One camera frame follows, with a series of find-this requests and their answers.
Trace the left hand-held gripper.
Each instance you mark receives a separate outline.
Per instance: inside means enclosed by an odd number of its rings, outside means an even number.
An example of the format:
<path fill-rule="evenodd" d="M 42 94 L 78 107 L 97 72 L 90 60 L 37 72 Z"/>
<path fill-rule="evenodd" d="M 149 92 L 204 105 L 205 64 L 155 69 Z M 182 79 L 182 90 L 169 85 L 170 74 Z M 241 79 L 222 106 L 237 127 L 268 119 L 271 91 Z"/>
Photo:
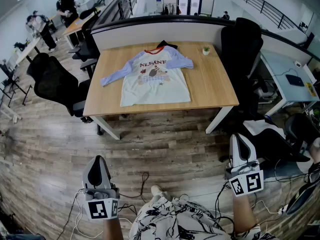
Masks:
<path fill-rule="evenodd" d="M 118 217 L 119 188 L 111 188 L 111 176 L 105 159 L 97 155 L 82 175 L 84 208 L 90 220 L 112 220 Z"/>

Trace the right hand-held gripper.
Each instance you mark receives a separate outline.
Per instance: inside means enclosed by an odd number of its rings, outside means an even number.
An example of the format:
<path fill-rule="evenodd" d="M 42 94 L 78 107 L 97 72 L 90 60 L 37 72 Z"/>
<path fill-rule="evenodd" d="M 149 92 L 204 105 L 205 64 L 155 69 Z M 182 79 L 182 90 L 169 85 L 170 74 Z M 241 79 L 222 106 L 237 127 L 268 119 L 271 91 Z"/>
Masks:
<path fill-rule="evenodd" d="M 240 133 L 231 135 L 230 158 L 232 167 L 226 168 L 225 177 L 236 197 L 264 189 L 264 173 L 256 160 L 256 149 L 247 137 Z"/>

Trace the white blue raglan t-shirt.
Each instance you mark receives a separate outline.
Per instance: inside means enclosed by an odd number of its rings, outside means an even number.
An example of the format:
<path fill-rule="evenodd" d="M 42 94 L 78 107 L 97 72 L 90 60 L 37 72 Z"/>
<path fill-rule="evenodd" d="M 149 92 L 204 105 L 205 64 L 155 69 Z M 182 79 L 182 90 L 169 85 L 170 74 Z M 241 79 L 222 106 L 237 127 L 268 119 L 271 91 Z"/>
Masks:
<path fill-rule="evenodd" d="M 191 97 L 182 68 L 193 69 L 193 61 L 165 45 L 141 51 L 122 69 L 101 78 L 100 84 L 104 87 L 123 79 L 121 107 L 188 103 Z"/>

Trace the person's left forearm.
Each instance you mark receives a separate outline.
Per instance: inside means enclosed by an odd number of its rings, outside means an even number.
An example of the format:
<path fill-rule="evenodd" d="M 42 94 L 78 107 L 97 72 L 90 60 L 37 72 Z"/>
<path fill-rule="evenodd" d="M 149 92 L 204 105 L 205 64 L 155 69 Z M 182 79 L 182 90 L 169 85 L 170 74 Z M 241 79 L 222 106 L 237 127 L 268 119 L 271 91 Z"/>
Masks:
<path fill-rule="evenodd" d="M 103 221 L 102 240 L 124 240 L 120 220 L 118 218 Z"/>

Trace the person's right forearm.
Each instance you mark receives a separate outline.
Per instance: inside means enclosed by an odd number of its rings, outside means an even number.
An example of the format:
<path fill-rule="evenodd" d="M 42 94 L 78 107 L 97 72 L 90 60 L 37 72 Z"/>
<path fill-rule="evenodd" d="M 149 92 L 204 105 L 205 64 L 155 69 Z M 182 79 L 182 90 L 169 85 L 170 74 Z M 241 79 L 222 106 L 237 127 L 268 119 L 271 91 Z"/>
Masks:
<path fill-rule="evenodd" d="M 233 197 L 233 221 L 236 235 L 247 232 L 257 225 L 257 220 L 247 195 Z"/>

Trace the person's black-and-white patterned shirt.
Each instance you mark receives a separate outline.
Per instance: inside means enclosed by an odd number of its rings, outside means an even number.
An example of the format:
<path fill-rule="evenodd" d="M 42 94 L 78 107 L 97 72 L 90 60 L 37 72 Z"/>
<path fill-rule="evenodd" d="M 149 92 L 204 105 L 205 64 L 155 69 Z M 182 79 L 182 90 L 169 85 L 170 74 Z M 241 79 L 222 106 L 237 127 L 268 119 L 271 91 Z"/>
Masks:
<path fill-rule="evenodd" d="M 279 240 L 259 225 L 231 236 L 203 205 L 181 198 L 153 197 L 138 212 L 129 240 Z"/>

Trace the white cloth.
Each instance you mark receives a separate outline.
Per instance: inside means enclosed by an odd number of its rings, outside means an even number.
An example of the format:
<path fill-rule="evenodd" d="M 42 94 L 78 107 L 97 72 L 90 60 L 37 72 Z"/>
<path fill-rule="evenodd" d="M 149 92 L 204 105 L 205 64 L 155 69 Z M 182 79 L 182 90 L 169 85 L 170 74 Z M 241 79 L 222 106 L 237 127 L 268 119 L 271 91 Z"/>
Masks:
<path fill-rule="evenodd" d="M 276 125 L 270 124 L 263 119 L 261 119 L 261 120 L 245 120 L 243 122 L 243 125 L 253 136 L 260 134 L 263 130 L 271 129 L 274 132 L 277 132 L 284 139 L 286 138 L 286 135 L 285 135 L 284 130 L 282 128 L 279 128 Z"/>

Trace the black office chair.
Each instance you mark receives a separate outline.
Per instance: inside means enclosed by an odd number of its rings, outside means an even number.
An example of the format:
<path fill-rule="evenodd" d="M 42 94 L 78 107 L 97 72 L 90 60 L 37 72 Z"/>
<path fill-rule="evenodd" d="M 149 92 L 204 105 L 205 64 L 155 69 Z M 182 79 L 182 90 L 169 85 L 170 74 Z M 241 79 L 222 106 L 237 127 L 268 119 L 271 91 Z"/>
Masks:
<path fill-rule="evenodd" d="M 75 46 L 73 49 L 68 51 L 69 54 L 73 54 L 74 60 L 81 60 L 82 64 L 80 69 L 87 71 L 89 78 L 93 77 L 93 66 L 98 63 L 100 57 L 100 51 L 96 45 L 96 42 L 92 36 L 92 27 L 99 19 L 98 10 L 96 7 L 85 10 L 80 14 L 80 19 L 84 20 L 85 17 L 89 17 L 82 27 L 81 31 L 84 36 L 82 44 Z"/>
<path fill-rule="evenodd" d="M 265 120 L 267 123 L 275 125 L 267 118 L 259 120 Z M 296 148 L 287 142 L 286 136 L 283 138 L 271 129 L 265 129 L 258 135 L 252 135 L 243 125 L 243 122 L 238 124 L 236 131 L 252 142 L 258 158 L 263 158 L 270 162 L 283 160 L 304 163 L 310 161 L 309 157 L 300 154 Z"/>
<path fill-rule="evenodd" d="M 244 120 L 257 119 L 258 88 L 267 92 L 268 88 L 261 76 L 256 82 L 249 79 L 255 60 L 263 46 L 261 28 L 255 22 L 238 17 L 234 26 L 221 30 L 221 62 L 231 81 L 239 101 L 236 111 L 242 112 Z"/>
<path fill-rule="evenodd" d="M 89 116 L 83 116 L 90 79 L 79 82 L 56 57 L 47 53 L 37 54 L 26 73 L 35 81 L 33 89 L 38 97 L 65 106 L 70 116 L 83 123 L 93 122 Z"/>

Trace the white table leg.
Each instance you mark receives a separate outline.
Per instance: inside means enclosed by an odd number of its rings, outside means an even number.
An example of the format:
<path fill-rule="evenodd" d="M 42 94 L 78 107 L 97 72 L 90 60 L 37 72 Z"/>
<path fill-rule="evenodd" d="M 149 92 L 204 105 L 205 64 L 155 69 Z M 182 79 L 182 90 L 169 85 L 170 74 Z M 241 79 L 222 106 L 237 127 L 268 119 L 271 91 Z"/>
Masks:
<path fill-rule="evenodd" d="M 91 116 L 93 121 L 97 123 L 106 133 L 108 133 L 115 140 L 120 140 L 120 135 L 107 123 L 102 116 Z"/>
<path fill-rule="evenodd" d="M 232 108 L 233 106 L 222 107 L 216 114 L 216 116 L 213 118 L 212 122 L 205 129 L 205 133 L 210 134 L 219 125 L 219 123 L 221 123 L 222 120 L 228 115 Z"/>

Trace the person's light shoe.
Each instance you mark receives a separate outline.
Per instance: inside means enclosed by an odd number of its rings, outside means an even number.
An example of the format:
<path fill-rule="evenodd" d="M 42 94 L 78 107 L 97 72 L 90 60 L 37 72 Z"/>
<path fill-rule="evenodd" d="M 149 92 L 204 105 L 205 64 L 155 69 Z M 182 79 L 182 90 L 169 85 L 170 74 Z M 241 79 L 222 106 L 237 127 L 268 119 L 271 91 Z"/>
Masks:
<path fill-rule="evenodd" d="M 163 191 L 158 185 L 153 185 L 151 187 L 152 199 L 151 202 L 155 203 L 159 201 L 161 198 L 165 198 L 168 201 L 171 201 L 171 196 L 167 191 Z"/>

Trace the black flat box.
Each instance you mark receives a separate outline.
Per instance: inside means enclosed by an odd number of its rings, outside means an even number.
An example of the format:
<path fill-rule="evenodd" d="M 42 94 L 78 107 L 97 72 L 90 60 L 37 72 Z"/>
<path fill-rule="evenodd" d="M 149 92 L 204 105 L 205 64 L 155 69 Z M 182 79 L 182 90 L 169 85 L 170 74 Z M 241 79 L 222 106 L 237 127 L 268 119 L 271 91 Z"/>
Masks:
<path fill-rule="evenodd" d="M 288 80 L 290 85 L 298 86 L 298 87 L 304 86 L 303 80 L 298 76 L 286 74 L 285 77 Z"/>

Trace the yellow packet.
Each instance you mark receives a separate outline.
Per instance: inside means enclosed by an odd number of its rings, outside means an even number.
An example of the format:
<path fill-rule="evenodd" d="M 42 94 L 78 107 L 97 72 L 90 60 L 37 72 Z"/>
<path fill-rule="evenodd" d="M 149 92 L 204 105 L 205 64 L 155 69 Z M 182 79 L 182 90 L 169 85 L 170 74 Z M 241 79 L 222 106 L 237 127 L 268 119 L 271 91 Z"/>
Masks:
<path fill-rule="evenodd" d="M 306 82 L 306 83 L 305 83 L 305 86 L 307 87 L 307 89 L 308 89 L 308 91 L 309 91 L 309 93 L 310 93 L 310 95 L 311 95 L 312 97 L 316 97 L 316 96 L 317 96 L 317 93 L 316 93 L 316 91 L 315 91 L 314 86 L 313 86 L 312 83 Z"/>

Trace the light blue desk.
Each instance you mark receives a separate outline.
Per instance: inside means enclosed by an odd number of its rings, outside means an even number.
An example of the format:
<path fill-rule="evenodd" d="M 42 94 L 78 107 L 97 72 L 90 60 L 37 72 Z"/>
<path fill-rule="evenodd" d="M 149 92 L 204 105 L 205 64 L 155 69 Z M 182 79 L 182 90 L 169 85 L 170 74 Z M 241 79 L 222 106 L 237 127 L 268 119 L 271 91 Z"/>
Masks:
<path fill-rule="evenodd" d="M 299 63 L 290 57 L 280 55 L 275 52 L 262 50 L 260 58 L 268 69 L 274 80 L 281 96 L 281 100 L 265 114 L 272 116 L 281 108 L 293 103 L 309 102 L 303 111 L 311 108 L 317 102 L 320 102 L 320 96 L 315 93 L 311 94 L 309 86 L 313 87 L 316 79 L 307 65 Z M 293 75 L 301 78 L 303 86 L 295 86 L 289 83 L 286 75 Z"/>

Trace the black metal railing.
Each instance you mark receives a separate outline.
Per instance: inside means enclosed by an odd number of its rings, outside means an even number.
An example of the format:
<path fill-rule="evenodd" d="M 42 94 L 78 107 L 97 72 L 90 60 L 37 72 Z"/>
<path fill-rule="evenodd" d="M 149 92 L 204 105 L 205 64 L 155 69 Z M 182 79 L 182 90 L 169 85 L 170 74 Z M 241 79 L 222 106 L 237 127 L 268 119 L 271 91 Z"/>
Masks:
<path fill-rule="evenodd" d="M 106 25 L 114 21 L 130 18 L 134 14 L 134 8 L 138 0 L 112 0 L 99 14 L 96 25 Z"/>
<path fill-rule="evenodd" d="M 266 16 L 280 30 L 298 29 L 298 26 L 289 19 L 285 14 L 279 11 L 265 0 L 243 0 L 246 4 L 252 6 L 259 11 L 260 14 Z"/>

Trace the glass double door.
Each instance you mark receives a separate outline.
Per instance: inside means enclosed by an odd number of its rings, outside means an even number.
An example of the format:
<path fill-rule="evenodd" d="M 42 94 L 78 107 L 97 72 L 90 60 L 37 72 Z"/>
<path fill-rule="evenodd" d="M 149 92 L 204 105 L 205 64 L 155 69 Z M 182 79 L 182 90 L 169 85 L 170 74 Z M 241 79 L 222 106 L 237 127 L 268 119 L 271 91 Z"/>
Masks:
<path fill-rule="evenodd" d="M 200 0 L 178 0 L 179 14 L 197 16 L 199 15 Z"/>

